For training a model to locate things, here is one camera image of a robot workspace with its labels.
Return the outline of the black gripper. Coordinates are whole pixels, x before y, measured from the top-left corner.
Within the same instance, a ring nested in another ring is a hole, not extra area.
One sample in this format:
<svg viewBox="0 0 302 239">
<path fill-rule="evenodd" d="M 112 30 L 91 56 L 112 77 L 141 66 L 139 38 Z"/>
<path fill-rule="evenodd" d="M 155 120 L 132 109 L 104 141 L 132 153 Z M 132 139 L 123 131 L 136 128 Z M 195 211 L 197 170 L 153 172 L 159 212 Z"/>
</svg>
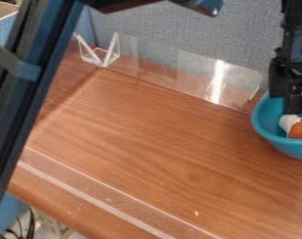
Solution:
<svg viewBox="0 0 302 239">
<path fill-rule="evenodd" d="M 268 68 L 271 97 L 284 97 L 285 115 L 302 113 L 302 27 L 284 27 L 281 46 Z"/>
</svg>

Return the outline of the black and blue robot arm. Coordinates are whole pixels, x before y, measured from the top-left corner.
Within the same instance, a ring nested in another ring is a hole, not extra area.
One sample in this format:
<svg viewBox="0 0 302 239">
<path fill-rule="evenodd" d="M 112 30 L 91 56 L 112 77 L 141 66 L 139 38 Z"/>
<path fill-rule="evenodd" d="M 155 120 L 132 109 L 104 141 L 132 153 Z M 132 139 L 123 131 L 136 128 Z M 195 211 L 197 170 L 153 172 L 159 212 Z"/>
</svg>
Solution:
<svg viewBox="0 0 302 239">
<path fill-rule="evenodd" d="M 24 0 L 0 46 L 0 203 L 84 7 L 104 14 L 160 1 L 215 17 L 221 0 Z M 302 0 L 280 0 L 281 46 L 269 62 L 269 95 L 302 113 Z"/>
</svg>

